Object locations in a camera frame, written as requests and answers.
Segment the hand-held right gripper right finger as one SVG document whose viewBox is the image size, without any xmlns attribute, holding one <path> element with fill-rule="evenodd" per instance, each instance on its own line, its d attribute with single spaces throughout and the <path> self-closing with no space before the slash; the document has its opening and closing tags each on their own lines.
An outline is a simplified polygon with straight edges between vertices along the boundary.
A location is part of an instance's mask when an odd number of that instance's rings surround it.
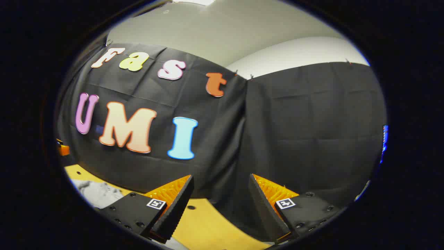
<svg viewBox="0 0 444 250">
<path fill-rule="evenodd" d="M 266 236 L 274 243 L 309 235 L 339 213 L 337 206 L 313 192 L 298 194 L 256 174 L 249 175 L 249 192 Z"/>
</svg>

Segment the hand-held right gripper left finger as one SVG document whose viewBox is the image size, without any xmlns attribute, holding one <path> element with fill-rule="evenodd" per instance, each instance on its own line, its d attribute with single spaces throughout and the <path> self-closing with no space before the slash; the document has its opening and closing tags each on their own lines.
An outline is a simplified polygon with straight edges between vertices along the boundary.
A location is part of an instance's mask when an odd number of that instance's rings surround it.
<svg viewBox="0 0 444 250">
<path fill-rule="evenodd" d="M 166 243 L 176 230 L 195 181 L 192 175 L 181 177 L 145 194 L 130 192 L 99 213 L 134 234 Z"/>
</svg>

